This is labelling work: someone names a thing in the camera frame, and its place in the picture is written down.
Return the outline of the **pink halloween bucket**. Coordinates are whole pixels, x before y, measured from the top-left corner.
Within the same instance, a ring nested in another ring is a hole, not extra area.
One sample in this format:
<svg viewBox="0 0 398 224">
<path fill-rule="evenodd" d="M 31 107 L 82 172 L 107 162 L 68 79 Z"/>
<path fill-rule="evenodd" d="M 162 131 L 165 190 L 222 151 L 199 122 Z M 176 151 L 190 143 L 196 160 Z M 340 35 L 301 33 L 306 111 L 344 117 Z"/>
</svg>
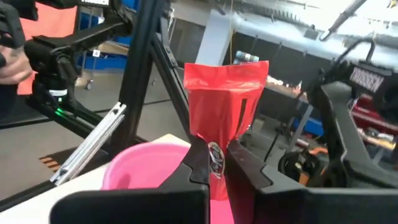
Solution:
<svg viewBox="0 0 398 224">
<path fill-rule="evenodd" d="M 147 142 L 118 154 L 106 169 L 103 190 L 157 188 L 176 170 L 187 144 Z"/>
</svg>

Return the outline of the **red KitKat candy bar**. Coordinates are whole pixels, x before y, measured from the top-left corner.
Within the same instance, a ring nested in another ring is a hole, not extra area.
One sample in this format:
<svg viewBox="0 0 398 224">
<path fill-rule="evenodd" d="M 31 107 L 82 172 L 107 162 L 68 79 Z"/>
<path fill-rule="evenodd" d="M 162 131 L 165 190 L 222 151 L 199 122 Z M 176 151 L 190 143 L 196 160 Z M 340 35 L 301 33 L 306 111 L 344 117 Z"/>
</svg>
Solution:
<svg viewBox="0 0 398 224">
<path fill-rule="evenodd" d="M 251 125 L 268 71 L 268 61 L 185 65 L 183 84 L 188 91 L 190 132 L 208 145 L 213 200 L 228 199 L 224 179 L 227 147 Z"/>
</svg>

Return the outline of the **person's hand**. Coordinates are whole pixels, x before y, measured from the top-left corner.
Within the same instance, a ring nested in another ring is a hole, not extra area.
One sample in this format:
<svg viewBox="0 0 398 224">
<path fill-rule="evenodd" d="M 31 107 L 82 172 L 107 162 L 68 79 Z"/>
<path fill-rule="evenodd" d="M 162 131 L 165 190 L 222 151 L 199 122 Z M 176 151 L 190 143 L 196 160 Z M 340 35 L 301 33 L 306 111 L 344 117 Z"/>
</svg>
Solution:
<svg viewBox="0 0 398 224">
<path fill-rule="evenodd" d="M 16 85 L 32 75 L 29 59 L 23 49 L 0 46 L 0 53 L 6 59 L 6 65 L 0 68 L 1 85 Z"/>
</svg>

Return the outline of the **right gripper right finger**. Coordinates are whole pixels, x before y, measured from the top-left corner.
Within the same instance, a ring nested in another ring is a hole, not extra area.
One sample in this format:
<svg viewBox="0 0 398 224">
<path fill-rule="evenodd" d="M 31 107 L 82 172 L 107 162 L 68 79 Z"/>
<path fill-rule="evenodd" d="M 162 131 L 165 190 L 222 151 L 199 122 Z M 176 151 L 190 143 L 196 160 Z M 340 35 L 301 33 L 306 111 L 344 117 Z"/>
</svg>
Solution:
<svg viewBox="0 0 398 224">
<path fill-rule="evenodd" d="M 398 224 L 398 190 L 308 188 L 238 141 L 225 179 L 235 224 Z"/>
</svg>

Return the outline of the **white pillar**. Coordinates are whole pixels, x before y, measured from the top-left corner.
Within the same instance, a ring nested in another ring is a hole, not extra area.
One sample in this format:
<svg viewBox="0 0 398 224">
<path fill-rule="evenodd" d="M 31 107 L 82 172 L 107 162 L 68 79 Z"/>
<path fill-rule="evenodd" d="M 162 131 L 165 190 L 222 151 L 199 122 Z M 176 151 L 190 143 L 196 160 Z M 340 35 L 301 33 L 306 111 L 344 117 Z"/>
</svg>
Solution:
<svg viewBox="0 0 398 224">
<path fill-rule="evenodd" d="M 222 16 L 215 9 L 210 11 L 195 63 L 222 65 L 233 33 L 234 21 L 230 14 Z"/>
</svg>

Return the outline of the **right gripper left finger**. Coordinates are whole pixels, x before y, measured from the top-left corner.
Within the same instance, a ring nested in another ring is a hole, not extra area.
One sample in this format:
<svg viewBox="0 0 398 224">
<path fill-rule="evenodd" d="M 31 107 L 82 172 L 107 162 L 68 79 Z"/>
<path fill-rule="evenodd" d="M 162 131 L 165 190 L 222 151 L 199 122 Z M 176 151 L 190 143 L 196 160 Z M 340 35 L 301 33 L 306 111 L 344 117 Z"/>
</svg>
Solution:
<svg viewBox="0 0 398 224">
<path fill-rule="evenodd" d="M 210 224 L 209 155 L 195 138 L 157 188 L 81 191 L 60 199 L 50 224 Z"/>
</svg>

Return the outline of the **silver aluminium rail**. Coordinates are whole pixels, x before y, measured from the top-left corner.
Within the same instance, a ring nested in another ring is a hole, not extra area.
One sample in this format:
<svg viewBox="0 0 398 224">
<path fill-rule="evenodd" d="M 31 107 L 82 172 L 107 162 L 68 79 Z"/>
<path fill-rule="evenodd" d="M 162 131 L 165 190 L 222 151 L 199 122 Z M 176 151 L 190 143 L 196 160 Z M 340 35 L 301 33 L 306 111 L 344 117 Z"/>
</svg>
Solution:
<svg viewBox="0 0 398 224">
<path fill-rule="evenodd" d="M 117 102 L 71 156 L 60 166 L 59 170 L 50 178 L 50 181 L 55 185 L 62 185 L 74 179 L 119 126 L 124 119 L 126 108 L 126 105 Z"/>
</svg>

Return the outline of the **blue storage bin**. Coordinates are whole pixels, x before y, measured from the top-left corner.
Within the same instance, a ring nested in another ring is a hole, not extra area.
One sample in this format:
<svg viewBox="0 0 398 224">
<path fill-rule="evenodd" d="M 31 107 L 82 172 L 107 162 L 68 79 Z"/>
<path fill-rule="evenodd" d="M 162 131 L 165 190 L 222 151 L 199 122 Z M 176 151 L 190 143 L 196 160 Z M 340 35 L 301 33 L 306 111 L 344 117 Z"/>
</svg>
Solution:
<svg viewBox="0 0 398 224">
<path fill-rule="evenodd" d="M 125 55 L 100 53 L 94 57 L 93 52 L 86 52 L 77 57 L 76 64 L 87 70 L 122 70 L 126 61 Z"/>
</svg>

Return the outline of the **black mat hazard-striped edge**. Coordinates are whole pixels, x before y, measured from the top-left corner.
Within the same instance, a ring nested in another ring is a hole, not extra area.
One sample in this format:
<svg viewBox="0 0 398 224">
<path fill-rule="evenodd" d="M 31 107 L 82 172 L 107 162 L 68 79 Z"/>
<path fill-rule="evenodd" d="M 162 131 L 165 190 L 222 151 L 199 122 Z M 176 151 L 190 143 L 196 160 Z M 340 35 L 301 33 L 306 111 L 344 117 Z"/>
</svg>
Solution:
<svg viewBox="0 0 398 224">
<path fill-rule="evenodd" d="M 60 166 L 69 158 L 76 148 L 69 148 L 63 151 L 59 151 L 53 154 L 46 155 L 39 158 L 39 161 L 43 163 L 52 172 L 59 170 Z M 87 163 L 87 165 L 80 172 L 80 175 L 85 174 L 93 169 L 96 169 L 109 162 L 109 156 L 103 150 L 99 150 Z"/>
</svg>

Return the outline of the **orange and black device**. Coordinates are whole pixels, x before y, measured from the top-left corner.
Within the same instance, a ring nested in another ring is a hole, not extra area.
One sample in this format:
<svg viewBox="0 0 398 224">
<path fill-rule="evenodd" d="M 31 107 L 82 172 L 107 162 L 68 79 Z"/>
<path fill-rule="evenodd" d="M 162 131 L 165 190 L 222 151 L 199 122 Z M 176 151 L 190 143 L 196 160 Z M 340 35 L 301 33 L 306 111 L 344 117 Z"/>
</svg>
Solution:
<svg viewBox="0 0 398 224">
<path fill-rule="evenodd" d="M 285 153 L 279 160 L 278 171 L 307 187 L 318 185 L 328 165 L 325 147 L 306 147 Z"/>
</svg>

